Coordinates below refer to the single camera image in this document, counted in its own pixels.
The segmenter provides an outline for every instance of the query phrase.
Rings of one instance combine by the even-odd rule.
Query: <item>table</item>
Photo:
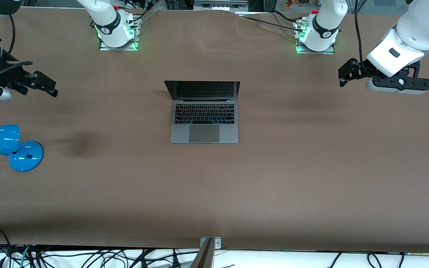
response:
[[[0,125],[45,150],[28,173],[0,156],[12,243],[429,252],[429,91],[340,88],[358,57],[353,16],[334,56],[296,54],[289,30],[222,11],[157,12],[136,52],[98,51],[84,10],[14,19],[13,55],[59,96],[0,102]],[[396,20],[359,16],[364,54]],[[5,48],[10,29],[0,18]],[[170,144],[166,79],[240,80],[239,144]]]

